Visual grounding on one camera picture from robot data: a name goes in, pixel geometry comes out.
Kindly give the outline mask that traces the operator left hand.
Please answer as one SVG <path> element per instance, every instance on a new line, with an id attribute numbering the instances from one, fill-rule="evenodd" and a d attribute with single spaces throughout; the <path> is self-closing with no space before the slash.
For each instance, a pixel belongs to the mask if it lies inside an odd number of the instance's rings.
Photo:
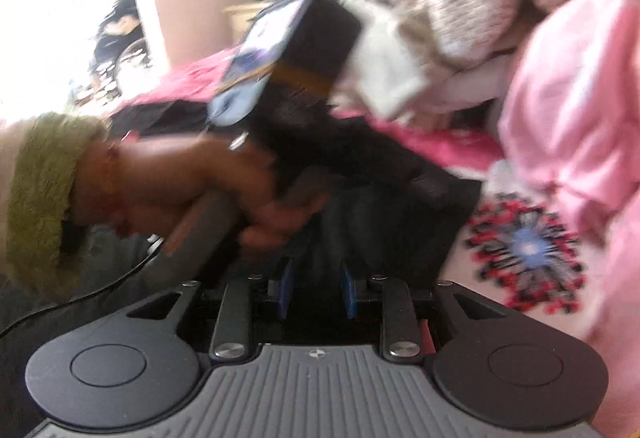
<path id="1" fill-rule="evenodd" d="M 93 140 L 76 166 L 70 220 L 166 237 L 192 204 L 217 190 L 248 217 L 239 236 L 246 256 L 282 249 L 322 211 L 329 194 L 316 192 L 284 205 L 277 201 L 271 154 L 252 143 L 236 150 L 228 146 L 212 135 Z"/>

